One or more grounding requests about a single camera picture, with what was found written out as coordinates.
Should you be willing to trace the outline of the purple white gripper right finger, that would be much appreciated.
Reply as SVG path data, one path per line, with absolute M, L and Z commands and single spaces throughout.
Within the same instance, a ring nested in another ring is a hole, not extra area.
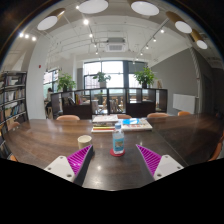
M 137 145 L 137 148 L 149 173 L 155 180 L 159 180 L 183 169 L 183 166 L 169 155 L 159 155 L 154 151 L 140 145 Z

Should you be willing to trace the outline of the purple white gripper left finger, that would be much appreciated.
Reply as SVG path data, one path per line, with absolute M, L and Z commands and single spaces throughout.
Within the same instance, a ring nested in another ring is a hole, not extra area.
M 57 157 L 45 168 L 45 171 L 81 186 L 93 154 L 93 146 L 88 145 L 68 157 Z

